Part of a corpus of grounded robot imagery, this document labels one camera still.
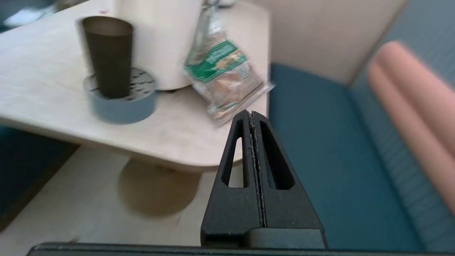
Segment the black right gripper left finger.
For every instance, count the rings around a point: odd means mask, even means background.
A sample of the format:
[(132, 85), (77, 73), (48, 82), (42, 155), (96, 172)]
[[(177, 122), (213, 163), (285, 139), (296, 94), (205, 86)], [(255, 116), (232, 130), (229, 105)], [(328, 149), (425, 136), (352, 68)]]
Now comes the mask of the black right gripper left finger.
[[(200, 227), (203, 247), (243, 247), (244, 235), (263, 227), (251, 118), (247, 110), (233, 118)], [(232, 188), (229, 181), (239, 138), (242, 140), (243, 187)]]

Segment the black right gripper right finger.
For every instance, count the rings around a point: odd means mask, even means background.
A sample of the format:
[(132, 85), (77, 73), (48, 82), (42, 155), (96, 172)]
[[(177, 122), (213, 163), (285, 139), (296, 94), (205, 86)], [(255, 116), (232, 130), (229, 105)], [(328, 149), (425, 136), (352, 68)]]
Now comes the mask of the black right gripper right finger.
[(325, 249), (325, 229), (268, 119), (252, 112), (261, 227), (252, 247)]

